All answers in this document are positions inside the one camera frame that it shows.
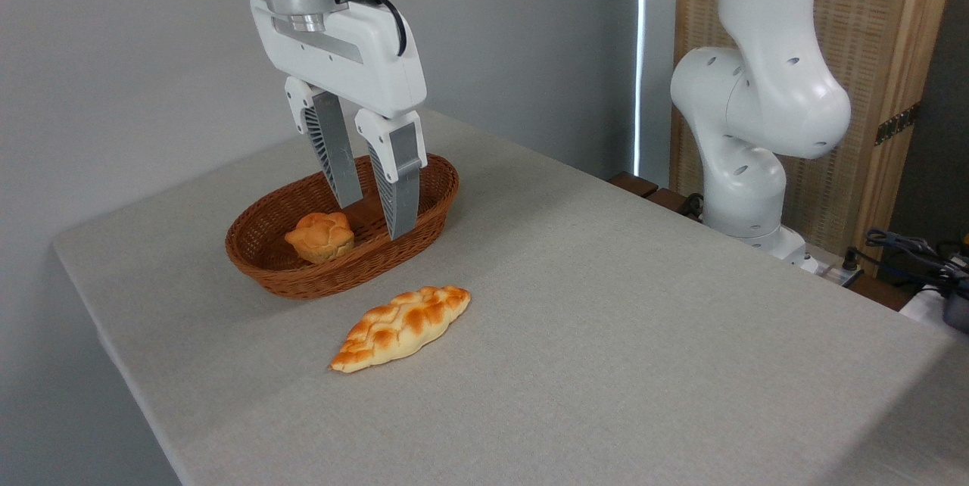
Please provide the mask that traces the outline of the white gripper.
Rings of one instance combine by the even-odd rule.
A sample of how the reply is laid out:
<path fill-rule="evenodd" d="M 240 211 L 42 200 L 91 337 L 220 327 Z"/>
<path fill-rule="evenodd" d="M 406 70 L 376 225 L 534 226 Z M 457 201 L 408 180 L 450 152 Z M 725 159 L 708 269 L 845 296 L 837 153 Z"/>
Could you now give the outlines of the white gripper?
<path fill-rule="evenodd" d="M 285 90 L 295 126 L 312 142 L 339 206 L 363 199 L 342 97 L 364 107 L 354 124 L 368 144 L 390 238 L 413 230 L 427 154 L 421 117 L 412 110 L 425 102 L 427 88 L 407 20 L 401 20 L 407 45 L 399 56 L 398 21 L 383 6 L 352 2 L 327 14 L 322 32 L 294 30 L 264 0 L 250 0 L 250 7 L 264 51 L 290 75 Z"/>

